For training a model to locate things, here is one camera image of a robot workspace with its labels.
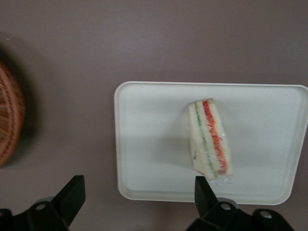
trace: plastic tray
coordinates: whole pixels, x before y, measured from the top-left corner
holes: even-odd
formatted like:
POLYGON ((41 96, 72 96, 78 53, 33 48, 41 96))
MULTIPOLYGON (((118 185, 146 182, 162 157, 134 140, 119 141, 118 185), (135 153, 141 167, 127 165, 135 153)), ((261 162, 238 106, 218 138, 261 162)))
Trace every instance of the plastic tray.
POLYGON ((214 98, 231 150, 217 197, 276 205, 291 194, 308 123, 301 85, 125 82, 115 91, 118 189, 129 199, 194 201, 189 103, 214 98))

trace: plastic-wrapped sandwich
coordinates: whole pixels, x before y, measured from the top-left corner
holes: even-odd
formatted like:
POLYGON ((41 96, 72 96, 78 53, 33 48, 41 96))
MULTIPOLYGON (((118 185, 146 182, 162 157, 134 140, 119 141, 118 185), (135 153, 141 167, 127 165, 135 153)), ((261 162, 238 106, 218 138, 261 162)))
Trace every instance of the plastic-wrapped sandwich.
POLYGON ((232 175, 230 151, 214 100, 191 103, 189 116, 194 168, 209 180, 232 175))

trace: gray table surface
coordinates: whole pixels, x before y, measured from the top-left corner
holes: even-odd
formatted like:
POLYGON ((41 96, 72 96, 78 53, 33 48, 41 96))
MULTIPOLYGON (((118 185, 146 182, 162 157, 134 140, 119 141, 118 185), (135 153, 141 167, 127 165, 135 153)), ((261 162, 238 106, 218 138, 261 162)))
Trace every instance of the gray table surface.
MULTIPOLYGON (((73 231, 182 231, 193 203, 132 201, 117 190, 113 95, 124 81, 308 86, 308 1, 1 0, 0 55, 22 82, 27 117, 0 168, 14 214, 76 174, 87 199, 73 231)), ((308 227, 308 141, 282 213, 308 227)), ((258 205, 242 205, 251 213, 258 205)))

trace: wicker basket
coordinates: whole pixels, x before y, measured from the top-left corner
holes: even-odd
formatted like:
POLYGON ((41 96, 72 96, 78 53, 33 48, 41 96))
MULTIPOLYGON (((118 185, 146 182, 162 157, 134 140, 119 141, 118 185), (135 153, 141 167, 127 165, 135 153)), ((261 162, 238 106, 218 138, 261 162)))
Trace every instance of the wicker basket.
POLYGON ((8 68, 0 61, 0 166, 12 155, 25 116, 23 93, 8 68))

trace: tomato slice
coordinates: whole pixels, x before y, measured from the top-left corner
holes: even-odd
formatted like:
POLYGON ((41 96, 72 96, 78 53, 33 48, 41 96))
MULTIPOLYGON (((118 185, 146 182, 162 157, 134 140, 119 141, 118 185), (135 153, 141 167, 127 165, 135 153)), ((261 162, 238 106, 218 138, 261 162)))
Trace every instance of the tomato slice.
POLYGON ((226 173, 228 166, 227 166, 226 157, 223 153, 221 143, 220 143, 222 138, 219 137, 218 134, 217 134, 216 127, 215 127, 215 119, 214 119, 214 117, 211 113, 211 109, 209 107, 208 101, 203 102, 203 108, 204 108, 206 118, 209 122, 209 124, 208 124, 209 131, 210 131, 211 136, 213 138, 214 148, 215 148, 215 151, 216 151, 216 155, 218 157, 218 161, 219 161, 220 166, 221 166, 221 170, 219 171, 219 173, 220 174, 226 173))

